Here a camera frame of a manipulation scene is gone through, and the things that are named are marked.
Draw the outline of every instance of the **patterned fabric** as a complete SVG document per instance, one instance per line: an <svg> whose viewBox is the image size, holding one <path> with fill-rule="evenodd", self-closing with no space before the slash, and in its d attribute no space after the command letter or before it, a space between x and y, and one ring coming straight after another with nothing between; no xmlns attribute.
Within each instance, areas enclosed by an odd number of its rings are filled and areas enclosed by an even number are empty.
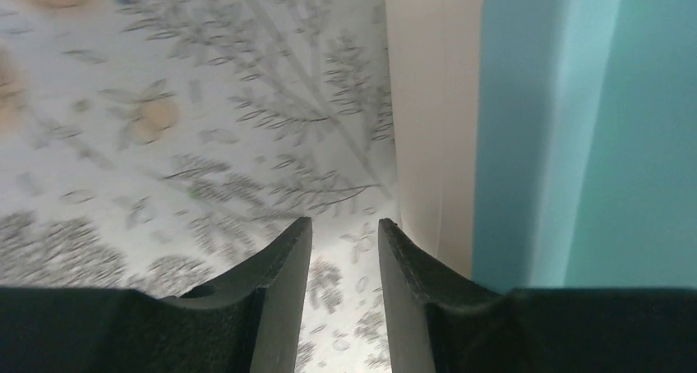
<svg viewBox="0 0 697 373"><path fill-rule="evenodd" d="M389 371L384 0L0 0L0 284L178 295L310 215L296 372Z"/></svg>

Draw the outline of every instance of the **floral tablecloth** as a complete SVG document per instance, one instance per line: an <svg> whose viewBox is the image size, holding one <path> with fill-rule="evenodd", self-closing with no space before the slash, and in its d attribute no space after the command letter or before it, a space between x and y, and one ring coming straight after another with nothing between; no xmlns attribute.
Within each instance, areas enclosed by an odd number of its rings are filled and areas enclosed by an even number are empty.
<svg viewBox="0 0 697 373"><path fill-rule="evenodd" d="M180 294L315 224L297 372L388 371L384 0L0 0L0 283Z"/></svg>

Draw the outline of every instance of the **plant stem print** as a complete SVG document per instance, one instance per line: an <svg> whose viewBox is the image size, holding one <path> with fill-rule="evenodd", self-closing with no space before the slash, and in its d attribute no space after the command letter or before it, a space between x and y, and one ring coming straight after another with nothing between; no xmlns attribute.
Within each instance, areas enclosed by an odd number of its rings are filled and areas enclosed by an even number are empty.
<svg viewBox="0 0 697 373"><path fill-rule="evenodd" d="M0 284L182 295L300 216L296 373L384 372L384 0L0 0Z"/></svg>

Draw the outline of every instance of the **gray floral pattern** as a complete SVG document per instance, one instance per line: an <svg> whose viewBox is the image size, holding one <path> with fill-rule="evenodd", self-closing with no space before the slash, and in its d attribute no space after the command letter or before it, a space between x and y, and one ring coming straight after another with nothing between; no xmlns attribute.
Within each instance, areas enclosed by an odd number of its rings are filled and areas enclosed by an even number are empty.
<svg viewBox="0 0 697 373"><path fill-rule="evenodd" d="M0 0L0 284L179 295L308 215L296 372L388 371L384 14L384 0Z"/></svg>

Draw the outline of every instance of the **gray leaf pattern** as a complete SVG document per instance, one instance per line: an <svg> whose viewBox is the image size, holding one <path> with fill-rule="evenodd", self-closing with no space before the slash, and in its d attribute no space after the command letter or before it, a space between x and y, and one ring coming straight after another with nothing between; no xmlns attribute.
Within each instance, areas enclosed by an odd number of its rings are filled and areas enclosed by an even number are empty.
<svg viewBox="0 0 697 373"><path fill-rule="evenodd" d="M180 295L312 216L296 373L388 371L384 0L105 1L0 0L0 284Z"/></svg>

